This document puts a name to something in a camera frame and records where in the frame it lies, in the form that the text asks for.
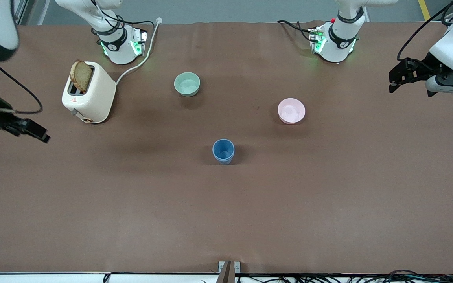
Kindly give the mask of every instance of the brown tablecloth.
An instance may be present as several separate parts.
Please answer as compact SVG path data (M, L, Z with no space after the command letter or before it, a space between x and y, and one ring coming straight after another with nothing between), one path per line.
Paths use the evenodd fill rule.
M0 131L0 271L453 273L453 95L423 83L388 93L419 26L365 24L347 61L327 63L279 24L163 25L125 77L109 120L61 104L75 59L117 78L88 26L20 27L2 66L36 92L45 145ZM423 58L444 27L406 55ZM192 98L176 75L200 76ZM0 96L35 105L0 74ZM283 125L280 100L306 106ZM218 165L212 144L236 145Z

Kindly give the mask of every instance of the toast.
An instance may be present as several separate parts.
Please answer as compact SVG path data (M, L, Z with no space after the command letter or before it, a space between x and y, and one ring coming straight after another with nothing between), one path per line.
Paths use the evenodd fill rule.
M81 92L86 92L92 78L92 69L82 60L76 60L71 66L71 81Z

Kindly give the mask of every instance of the pink bowl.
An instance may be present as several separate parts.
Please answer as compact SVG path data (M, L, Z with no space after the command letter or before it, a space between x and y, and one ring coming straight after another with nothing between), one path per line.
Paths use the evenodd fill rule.
M298 99L286 98L279 103L277 112L281 121L286 124L295 124L304 118L305 106Z

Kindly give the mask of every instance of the white cable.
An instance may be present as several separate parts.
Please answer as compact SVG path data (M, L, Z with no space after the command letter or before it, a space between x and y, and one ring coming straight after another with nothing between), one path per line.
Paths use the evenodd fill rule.
M96 8L97 8L97 12L98 12L99 15L101 16L101 18L102 18L103 20L106 20L106 19L104 18L104 13L102 12L101 7L99 7L99 5L97 5L97 3L96 3Z
M9 108L0 108L0 112L3 113L15 113L15 110Z
M120 80L122 79L122 77L124 75L127 75L128 72L131 72L137 68L139 68L140 66L142 66L144 64L144 62L146 62L146 60L148 59L149 57L149 53L151 52L151 47L153 47L153 40L155 39L155 35L157 34L157 29L158 29L158 26L162 23L162 18L157 18L157 23L155 25L155 30L153 30L153 34L151 35L151 41L149 42L149 48L148 48L148 53L146 53L146 57L144 58L143 61L141 61L141 63L139 63L137 66L134 66L128 70L126 70L125 72L123 72L122 75L120 75L120 77L116 80L116 84L118 84L120 82Z

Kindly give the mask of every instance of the cup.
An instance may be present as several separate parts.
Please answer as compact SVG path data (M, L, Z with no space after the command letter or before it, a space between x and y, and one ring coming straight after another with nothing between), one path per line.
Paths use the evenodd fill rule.
M227 140L226 138L217 140L216 143L214 143L214 145L212 146L212 154L219 163L221 163L222 165L228 165L232 161L232 158L235 154L234 143Z

